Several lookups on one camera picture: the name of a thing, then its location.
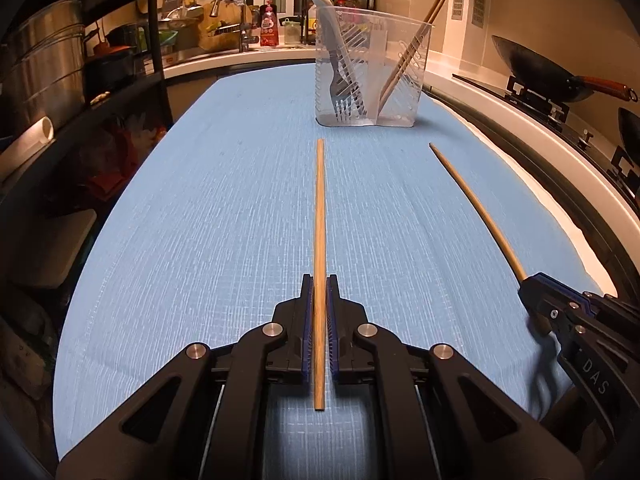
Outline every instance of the utensil holder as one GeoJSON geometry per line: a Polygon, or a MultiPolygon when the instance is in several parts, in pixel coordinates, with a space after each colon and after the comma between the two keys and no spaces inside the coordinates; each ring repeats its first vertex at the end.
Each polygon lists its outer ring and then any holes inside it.
{"type": "MultiPolygon", "coordinates": [[[[375,10],[331,7],[318,9],[316,31],[316,120],[322,126],[413,126],[422,93],[431,25],[404,16],[375,10]],[[348,114],[337,114],[330,94],[335,78],[322,30],[337,23],[348,53],[350,72],[356,79],[364,108],[349,106],[348,114]],[[421,27],[425,35],[406,64],[402,77],[380,113],[381,90],[402,54],[421,27]]],[[[339,76],[348,78],[344,63],[339,76]]]]}

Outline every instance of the white paper roll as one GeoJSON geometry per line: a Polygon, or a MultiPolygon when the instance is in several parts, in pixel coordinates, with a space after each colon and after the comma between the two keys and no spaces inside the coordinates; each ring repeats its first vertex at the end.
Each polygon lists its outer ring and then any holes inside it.
{"type": "Polygon", "coordinates": [[[0,153],[0,182],[17,170],[53,139],[53,124],[48,117],[31,125],[20,137],[0,153]]]}

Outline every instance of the metal pin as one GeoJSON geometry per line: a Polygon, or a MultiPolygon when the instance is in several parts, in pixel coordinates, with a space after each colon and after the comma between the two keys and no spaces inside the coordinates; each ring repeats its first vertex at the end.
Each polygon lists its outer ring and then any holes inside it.
{"type": "Polygon", "coordinates": [[[438,359],[449,359],[453,357],[453,348],[445,344],[436,345],[433,347],[433,354],[438,359]]]}
{"type": "Polygon", "coordinates": [[[207,353],[207,349],[203,344],[194,343],[192,345],[187,346],[187,356],[190,359],[200,359],[204,354],[207,353]]]}
{"type": "Polygon", "coordinates": [[[282,325],[280,323],[267,323],[262,327],[262,333],[269,337],[276,337],[282,333],[282,325]]]}
{"type": "Polygon", "coordinates": [[[378,327],[371,323],[363,323],[358,327],[358,334],[363,337],[373,337],[378,333],[378,327]]]}

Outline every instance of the table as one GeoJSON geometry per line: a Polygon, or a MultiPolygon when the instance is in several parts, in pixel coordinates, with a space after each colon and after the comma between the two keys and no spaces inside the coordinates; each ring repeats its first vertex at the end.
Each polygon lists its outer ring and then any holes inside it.
{"type": "MultiPolygon", "coordinates": [[[[530,413],[546,409],[549,393],[534,395],[541,349],[526,329],[517,282],[428,143],[469,183],[527,272],[599,292],[564,231],[427,96],[413,128],[323,128],[313,92],[312,65],[223,78],[135,175],[65,321],[53,399],[61,457],[186,344],[235,342],[300,293],[312,272],[319,137],[327,271],[343,297],[405,343],[452,344],[530,413]]],[[[561,390],[566,376],[548,365],[561,390]]],[[[329,386],[325,412],[283,388],[270,390],[267,478],[376,477],[362,387],[329,386]]]]}

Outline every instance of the pink dish soap bottle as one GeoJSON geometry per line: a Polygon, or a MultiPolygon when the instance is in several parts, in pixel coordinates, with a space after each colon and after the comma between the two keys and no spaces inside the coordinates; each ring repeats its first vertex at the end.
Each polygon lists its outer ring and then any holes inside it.
{"type": "Polygon", "coordinates": [[[260,46],[278,46],[278,17],[273,12],[271,0],[267,1],[260,24],[260,46]]]}

